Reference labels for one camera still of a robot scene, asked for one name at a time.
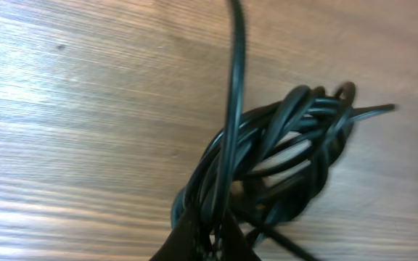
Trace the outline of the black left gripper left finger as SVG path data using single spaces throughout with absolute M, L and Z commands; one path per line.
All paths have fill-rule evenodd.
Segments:
M 198 211 L 194 206 L 185 209 L 165 243 L 149 261 L 200 261 Z

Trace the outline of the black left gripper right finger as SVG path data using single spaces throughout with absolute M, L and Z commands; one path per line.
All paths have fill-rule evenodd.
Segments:
M 245 236 L 239 228 L 233 214 L 226 211 L 218 232 L 221 241 L 222 261 L 261 261 L 259 256 L 248 246 Z

